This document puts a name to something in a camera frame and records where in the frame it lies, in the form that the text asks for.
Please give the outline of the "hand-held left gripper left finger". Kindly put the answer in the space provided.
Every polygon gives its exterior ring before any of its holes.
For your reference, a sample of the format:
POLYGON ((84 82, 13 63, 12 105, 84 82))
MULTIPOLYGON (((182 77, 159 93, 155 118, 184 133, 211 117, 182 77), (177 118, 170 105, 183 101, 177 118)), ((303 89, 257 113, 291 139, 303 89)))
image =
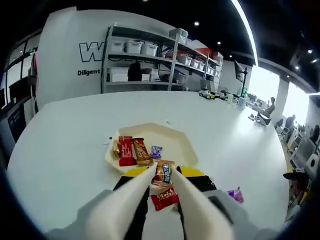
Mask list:
POLYGON ((104 190, 81 207, 65 228, 45 233, 48 240, 141 240, 148 213, 149 187, 130 187, 122 176, 112 191, 104 190))

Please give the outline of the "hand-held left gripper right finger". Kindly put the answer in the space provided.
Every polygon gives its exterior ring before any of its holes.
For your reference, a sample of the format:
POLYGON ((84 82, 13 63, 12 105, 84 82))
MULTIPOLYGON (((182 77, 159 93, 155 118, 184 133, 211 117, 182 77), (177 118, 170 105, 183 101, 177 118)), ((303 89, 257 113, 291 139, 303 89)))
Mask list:
POLYGON ((236 240, 253 238, 253 224, 241 206, 244 199, 239 188, 224 192, 216 188, 209 176, 197 169, 177 166, 176 170, 205 196, 211 207, 215 207, 228 220, 236 240))

